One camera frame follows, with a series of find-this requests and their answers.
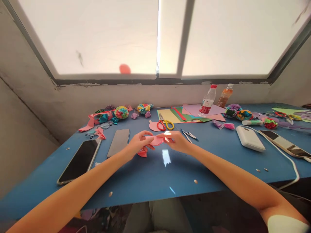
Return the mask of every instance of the phone screen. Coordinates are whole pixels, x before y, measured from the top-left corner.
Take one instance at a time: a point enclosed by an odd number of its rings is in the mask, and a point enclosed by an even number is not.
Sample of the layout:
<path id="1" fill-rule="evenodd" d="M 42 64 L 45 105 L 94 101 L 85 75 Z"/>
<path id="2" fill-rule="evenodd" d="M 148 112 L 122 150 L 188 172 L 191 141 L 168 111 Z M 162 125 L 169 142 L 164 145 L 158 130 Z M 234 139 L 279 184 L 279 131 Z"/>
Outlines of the phone screen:
<path id="1" fill-rule="evenodd" d="M 107 158 L 123 150 L 129 142 L 130 130 L 129 129 L 119 129 L 114 134 L 113 140 L 111 142 Z"/>
<path id="2" fill-rule="evenodd" d="M 71 181 L 86 173 L 99 142 L 100 139 L 84 141 L 59 178 L 58 183 Z"/>
<path id="3" fill-rule="evenodd" d="M 281 147 L 292 152 L 294 155 L 311 158 L 311 154 L 299 148 L 298 146 L 294 145 L 293 143 L 287 141 L 285 138 L 277 135 L 276 133 L 267 130 L 260 130 L 260 132 L 266 135 L 267 137 L 271 138 Z"/>

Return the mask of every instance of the hand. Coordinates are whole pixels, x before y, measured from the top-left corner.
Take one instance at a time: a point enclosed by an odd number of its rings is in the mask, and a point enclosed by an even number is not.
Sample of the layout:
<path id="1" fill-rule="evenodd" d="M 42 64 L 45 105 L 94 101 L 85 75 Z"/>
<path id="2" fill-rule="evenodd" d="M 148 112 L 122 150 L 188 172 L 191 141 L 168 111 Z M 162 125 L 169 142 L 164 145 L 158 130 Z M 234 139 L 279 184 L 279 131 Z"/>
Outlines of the hand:
<path id="1" fill-rule="evenodd" d="M 165 143 L 173 150 L 189 154 L 191 143 L 179 131 L 166 131 L 157 137 L 165 138 Z"/>
<path id="2" fill-rule="evenodd" d="M 134 155 L 139 152 L 140 150 L 148 151 L 150 149 L 154 150 L 155 148 L 150 145 L 149 143 L 153 141 L 153 138 L 147 138 L 144 136 L 145 134 L 153 136 L 153 134 L 149 131 L 141 131 L 138 134 L 135 134 L 130 143 L 125 147 L 127 152 L 130 155 L 130 159 L 134 157 Z"/>

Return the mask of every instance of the window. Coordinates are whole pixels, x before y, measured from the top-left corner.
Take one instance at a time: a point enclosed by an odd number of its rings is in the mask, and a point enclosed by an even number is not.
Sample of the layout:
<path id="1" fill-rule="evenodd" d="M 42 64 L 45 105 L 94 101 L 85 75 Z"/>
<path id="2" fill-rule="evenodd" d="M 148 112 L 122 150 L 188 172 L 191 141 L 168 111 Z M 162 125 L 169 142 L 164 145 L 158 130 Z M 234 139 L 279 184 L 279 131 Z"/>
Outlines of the window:
<path id="1" fill-rule="evenodd" d="M 272 83 L 310 0 L 3 0 L 58 85 Z"/>

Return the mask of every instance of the white power bank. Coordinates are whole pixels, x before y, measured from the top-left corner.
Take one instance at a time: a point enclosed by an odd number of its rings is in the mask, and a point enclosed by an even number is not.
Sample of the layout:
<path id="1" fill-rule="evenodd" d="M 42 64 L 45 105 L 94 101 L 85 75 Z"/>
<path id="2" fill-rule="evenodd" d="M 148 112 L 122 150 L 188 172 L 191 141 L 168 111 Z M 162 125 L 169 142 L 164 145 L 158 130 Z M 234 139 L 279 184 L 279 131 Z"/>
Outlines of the white power bank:
<path id="1" fill-rule="evenodd" d="M 259 152 L 266 149 L 253 130 L 238 126 L 236 132 L 243 146 Z"/>

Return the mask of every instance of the person's leg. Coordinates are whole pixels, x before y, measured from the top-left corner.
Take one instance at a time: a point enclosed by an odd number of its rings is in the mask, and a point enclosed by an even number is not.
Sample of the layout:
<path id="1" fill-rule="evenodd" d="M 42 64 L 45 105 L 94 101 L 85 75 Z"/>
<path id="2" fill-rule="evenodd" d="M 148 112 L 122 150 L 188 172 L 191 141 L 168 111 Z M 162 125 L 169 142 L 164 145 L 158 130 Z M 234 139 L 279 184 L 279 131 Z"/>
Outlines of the person's leg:
<path id="1" fill-rule="evenodd" d="M 153 231 L 151 214 L 148 202 L 132 205 L 131 212 L 126 220 L 123 233 L 148 233 Z"/>
<path id="2" fill-rule="evenodd" d="M 192 233 L 185 210 L 178 198 L 151 201 L 149 208 L 155 231 Z"/>

